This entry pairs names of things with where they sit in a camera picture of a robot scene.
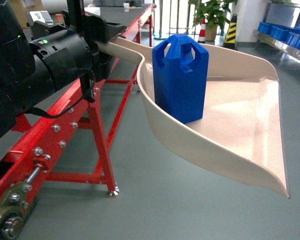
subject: dustpan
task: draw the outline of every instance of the dustpan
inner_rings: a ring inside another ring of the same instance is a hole
[[[137,82],[151,130],[169,150],[208,171],[289,198],[280,85],[268,61],[204,45],[210,54],[202,119],[182,124],[155,104],[152,48],[125,40],[102,52],[139,65]]]

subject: black cable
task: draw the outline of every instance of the black cable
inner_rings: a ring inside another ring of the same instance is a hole
[[[86,93],[90,93],[90,91],[92,91],[92,89],[94,88],[94,85],[96,84],[96,76],[95,76],[94,72],[91,69],[80,68],[79,70],[83,71],[84,74],[88,74],[90,79],[92,79],[91,86],[86,91]],[[47,118],[47,119],[56,119],[56,118],[61,117],[65,113],[67,113],[70,109],[72,109],[74,106],[76,106],[78,103],[80,103],[82,99],[84,99],[83,95],[74,104],[67,107],[63,112],[61,112],[57,115],[51,115],[51,114],[47,113],[46,111],[44,111],[44,110],[42,110],[38,107],[32,107],[28,111],[26,111],[25,113],[26,114],[33,114],[33,115],[44,117],[44,118]]]

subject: bolt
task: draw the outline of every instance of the bolt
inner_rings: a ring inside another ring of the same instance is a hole
[[[60,145],[60,148],[64,148],[65,146],[67,146],[67,143],[65,141],[61,140],[59,142],[59,145]]]
[[[61,130],[61,127],[58,124],[53,125],[53,130],[55,132],[59,132]]]
[[[74,129],[76,129],[77,127],[78,127],[78,123],[76,123],[75,121],[72,123],[72,127],[74,128]]]
[[[10,203],[17,203],[20,201],[20,199],[21,199],[21,196],[16,192],[12,193],[9,197]]]
[[[37,146],[35,149],[34,149],[34,154],[37,156],[37,157],[39,157],[41,154],[43,154],[44,153],[44,150],[41,148],[41,147],[39,147],[39,146]]]
[[[32,186],[29,183],[23,185],[22,190],[24,193],[30,192],[32,190]]]
[[[27,209],[29,207],[29,203],[27,203],[26,201],[22,201],[21,206],[23,209]]]
[[[43,154],[42,157],[44,157],[45,159],[47,159],[48,161],[51,160],[51,156],[49,154]]]

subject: blue plastic container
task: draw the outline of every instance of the blue plastic container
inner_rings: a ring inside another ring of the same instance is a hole
[[[286,44],[300,50],[300,34],[290,32]]]
[[[258,32],[269,35],[271,33],[272,26],[273,24],[260,22]]]
[[[153,48],[152,62],[155,103],[183,124],[201,119],[208,50],[187,35],[175,34]]]
[[[272,26],[270,37],[285,42],[288,39],[289,30],[284,26]]]

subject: blue block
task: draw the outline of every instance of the blue block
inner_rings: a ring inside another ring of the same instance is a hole
[[[171,45],[165,55],[168,44]],[[175,34],[153,48],[152,63],[155,103],[183,124],[201,119],[208,50],[187,35]]]

